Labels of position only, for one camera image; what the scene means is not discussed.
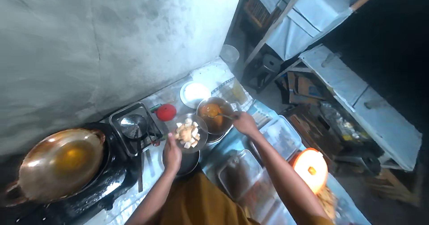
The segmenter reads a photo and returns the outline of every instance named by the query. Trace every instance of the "plastic stool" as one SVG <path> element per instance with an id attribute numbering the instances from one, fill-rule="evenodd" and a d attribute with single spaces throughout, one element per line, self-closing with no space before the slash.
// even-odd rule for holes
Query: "plastic stool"
<path id="1" fill-rule="evenodd" d="M 280 71 L 282 63 L 282 60 L 272 55 L 265 54 L 262 58 L 262 63 L 256 63 L 252 66 L 249 65 L 243 75 L 243 84 L 255 89 L 256 93 L 260 93 L 274 80 L 275 76 Z M 254 78 L 257 78 L 256 86 L 250 84 L 250 81 Z"/>

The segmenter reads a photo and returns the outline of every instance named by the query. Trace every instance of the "person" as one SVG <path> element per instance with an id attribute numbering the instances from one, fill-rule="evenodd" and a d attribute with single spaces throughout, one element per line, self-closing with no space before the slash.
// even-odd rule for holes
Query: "person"
<path id="1" fill-rule="evenodd" d="M 299 177 L 288 162 L 259 132 L 255 120 L 245 112 L 236 112 L 239 117 L 234 127 L 255 144 L 272 184 L 280 199 L 298 225 L 333 224 L 317 197 Z M 254 225 L 244 210 L 212 184 L 203 173 L 172 187 L 180 168 L 182 153 L 169 133 L 164 148 L 165 170 L 141 204 L 132 213 L 126 225 Z"/>

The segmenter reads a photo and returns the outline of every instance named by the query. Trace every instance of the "hand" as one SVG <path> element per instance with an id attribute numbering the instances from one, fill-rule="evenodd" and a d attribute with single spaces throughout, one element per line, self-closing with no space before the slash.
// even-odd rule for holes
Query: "hand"
<path id="1" fill-rule="evenodd" d="M 177 174 L 182 161 L 182 151 L 176 145 L 176 139 L 172 133 L 168 133 L 168 140 L 164 147 L 164 166 L 165 172 Z"/>
<path id="2" fill-rule="evenodd" d="M 238 111 L 235 111 L 234 114 L 239 117 L 239 119 L 234 120 L 233 124 L 240 133 L 248 136 L 259 134 L 255 120 L 250 114 Z"/>

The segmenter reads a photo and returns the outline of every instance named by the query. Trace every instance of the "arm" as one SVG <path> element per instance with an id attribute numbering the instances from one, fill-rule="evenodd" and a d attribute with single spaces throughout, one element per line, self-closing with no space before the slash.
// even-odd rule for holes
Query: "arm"
<path id="1" fill-rule="evenodd" d="M 164 205 L 171 184 L 180 168 L 182 152 L 176 145 L 176 140 L 171 133 L 168 134 L 168 141 L 164 148 L 165 169 L 155 185 L 132 213 L 125 223 L 126 225 L 142 225 L 153 222 Z"/>
<path id="2" fill-rule="evenodd" d="M 239 117 L 234 126 L 254 142 L 275 190 L 297 224 L 308 224 L 308 215 L 329 219 L 308 185 L 259 132 L 253 117 L 245 112 Z"/>

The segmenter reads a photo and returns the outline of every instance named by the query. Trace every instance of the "yellow shirt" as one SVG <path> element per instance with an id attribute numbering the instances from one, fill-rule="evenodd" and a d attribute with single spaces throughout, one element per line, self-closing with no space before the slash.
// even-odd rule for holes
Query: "yellow shirt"
<path id="1" fill-rule="evenodd" d="M 256 225 L 203 173 L 172 187 L 163 207 L 161 225 Z M 309 217 L 309 225 L 333 225 L 322 217 Z"/>

